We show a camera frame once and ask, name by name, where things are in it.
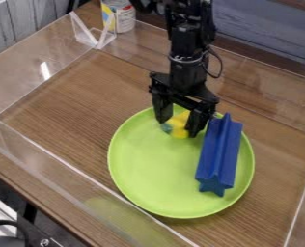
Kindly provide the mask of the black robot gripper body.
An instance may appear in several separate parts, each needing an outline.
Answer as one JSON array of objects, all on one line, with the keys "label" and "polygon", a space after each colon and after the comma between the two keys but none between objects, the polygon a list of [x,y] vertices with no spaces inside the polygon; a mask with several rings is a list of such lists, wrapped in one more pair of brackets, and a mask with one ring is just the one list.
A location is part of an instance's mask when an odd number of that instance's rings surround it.
[{"label": "black robot gripper body", "polygon": [[170,56],[170,62],[168,73],[156,71],[150,73],[148,92],[151,96],[170,94],[172,104],[190,111],[199,109],[214,113],[219,99],[207,88],[206,81],[207,76],[218,77],[218,75],[209,72],[209,53],[205,52],[194,58]]}]

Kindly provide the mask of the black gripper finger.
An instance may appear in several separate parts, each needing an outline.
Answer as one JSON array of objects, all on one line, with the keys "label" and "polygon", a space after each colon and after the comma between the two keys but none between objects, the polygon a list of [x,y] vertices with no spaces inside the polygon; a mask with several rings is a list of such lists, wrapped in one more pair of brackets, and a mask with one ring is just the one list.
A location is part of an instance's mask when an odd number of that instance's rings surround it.
[{"label": "black gripper finger", "polygon": [[152,106],[158,122],[164,123],[172,116],[172,101],[170,94],[154,94]]},{"label": "black gripper finger", "polygon": [[195,138],[198,133],[205,129],[213,115],[214,113],[211,111],[202,111],[199,109],[194,109],[190,112],[184,126],[184,129],[189,131],[190,138]]}]

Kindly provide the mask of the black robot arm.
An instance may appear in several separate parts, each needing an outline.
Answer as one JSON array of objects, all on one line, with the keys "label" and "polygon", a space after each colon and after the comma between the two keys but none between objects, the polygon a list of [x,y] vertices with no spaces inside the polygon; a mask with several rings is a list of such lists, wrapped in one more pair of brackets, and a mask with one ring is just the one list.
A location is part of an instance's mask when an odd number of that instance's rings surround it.
[{"label": "black robot arm", "polygon": [[215,113],[218,97],[206,86],[210,48],[215,39],[213,23],[213,4],[210,0],[130,0],[135,9],[146,14],[158,11],[158,4],[164,5],[167,34],[171,41],[168,53],[170,72],[150,73],[148,92],[156,121],[164,124],[172,116],[176,104],[190,111],[184,129],[194,138],[206,127]]}]

